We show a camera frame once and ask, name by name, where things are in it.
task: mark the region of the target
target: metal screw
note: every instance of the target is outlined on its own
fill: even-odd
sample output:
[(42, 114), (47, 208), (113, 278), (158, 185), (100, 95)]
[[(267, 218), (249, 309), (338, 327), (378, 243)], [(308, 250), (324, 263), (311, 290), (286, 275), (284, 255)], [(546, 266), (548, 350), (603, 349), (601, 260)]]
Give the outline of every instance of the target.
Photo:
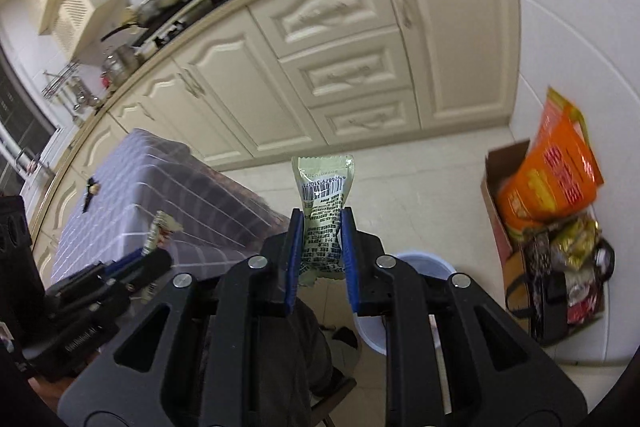
[(381, 255), (376, 259), (376, 264), (381, 268), (393, 268), (396, 265), (396, 258), (390, 255)]
[(193, 282), (193, 277), (190, 273), (178, 273), (174, 277), (174, 286), (176, 288), (187, 288)]
[(267, 266), (267, 258), (263, 255), (254, 255), (251, 259), (249, 259), (249, 268), (264, 268)]
[(451, 278), (451, 282), (456, 288), (469, 288), (471, 286), (471, 277), (466, 273), (456, 273)]

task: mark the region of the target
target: pan handle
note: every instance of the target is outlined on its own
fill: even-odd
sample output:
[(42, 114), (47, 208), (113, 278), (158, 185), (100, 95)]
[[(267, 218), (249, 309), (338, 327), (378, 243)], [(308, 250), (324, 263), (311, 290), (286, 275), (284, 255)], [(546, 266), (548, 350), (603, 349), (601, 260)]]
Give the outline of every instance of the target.
[(107, 33), (103, 38), (100, 39), (100, 42), (104, 42), (106, 39), (108, 39), (111, 36), (114, 36), (116, 33), (120, 33), (121, 31), (124, 31), (127, 28), (132, 28), (133, 26), (138, 26), (138, 25), (134, 23), (129, 23), (129, 24), (125, 24), (124, 26), (120, 26), (119, 28), (116, 28), (110, 31), (109, 33)]

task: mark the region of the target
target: checkered tablecloth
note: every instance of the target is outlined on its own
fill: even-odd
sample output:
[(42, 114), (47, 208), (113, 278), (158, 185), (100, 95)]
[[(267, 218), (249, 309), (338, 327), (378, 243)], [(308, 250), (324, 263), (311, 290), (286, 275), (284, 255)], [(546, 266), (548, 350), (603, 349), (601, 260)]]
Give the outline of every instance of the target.
[(288, 219), (255, 193), (191, 155), (182, 143), (135, 129), (97, 168), (100, 193), (82, 213), (76, 204), (60, 237), (51, 282), (98, 261), (117, 261), (142, 247), (156, 212), (184, 227), (166, 249), (172, 273), (216, 277), (284, 232)]

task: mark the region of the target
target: orange bag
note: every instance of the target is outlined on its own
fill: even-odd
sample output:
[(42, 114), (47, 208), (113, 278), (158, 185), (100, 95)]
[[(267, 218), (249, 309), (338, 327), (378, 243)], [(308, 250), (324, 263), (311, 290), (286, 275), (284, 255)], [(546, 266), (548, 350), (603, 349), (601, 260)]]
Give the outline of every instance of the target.
[(496, 198), (500, 217), (517, 241), (525, 229), (540, 229), (583, 210), (604, 183), (590, 147), (566, 112), (538, 138)]

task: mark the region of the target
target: gray pants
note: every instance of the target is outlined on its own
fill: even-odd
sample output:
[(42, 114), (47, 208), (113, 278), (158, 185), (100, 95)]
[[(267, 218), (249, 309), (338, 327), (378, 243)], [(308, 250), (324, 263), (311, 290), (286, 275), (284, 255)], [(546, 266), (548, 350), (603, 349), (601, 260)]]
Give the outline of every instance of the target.
[(314, 312), (298, 299), (289, 317), (262, 317), (258, 334), (261, 427), (314, 427), (309, 391), (327, 387), (333, 372)]

